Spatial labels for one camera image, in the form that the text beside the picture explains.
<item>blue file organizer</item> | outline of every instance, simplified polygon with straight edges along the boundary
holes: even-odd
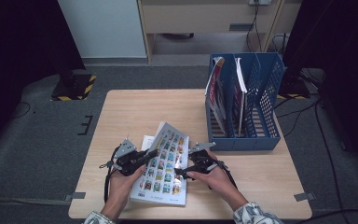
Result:
[[[274,120],[273,107],[281,85],[284,65],[278,53],[227,53],[211,54],[209,74],[213,70],[213,58],[223,57],[220,80],[225,95],[227,113],[227,135],[222,135],[208,103],[205,101],[208,137],[216,146],[211,150],[250,151],[272,150],[281,137]],[[244,109],[246,135],[236,137],[232,118],[234,83],[236,78],[235,58],[241,58],[241,69],[245,79],[247,107]]]

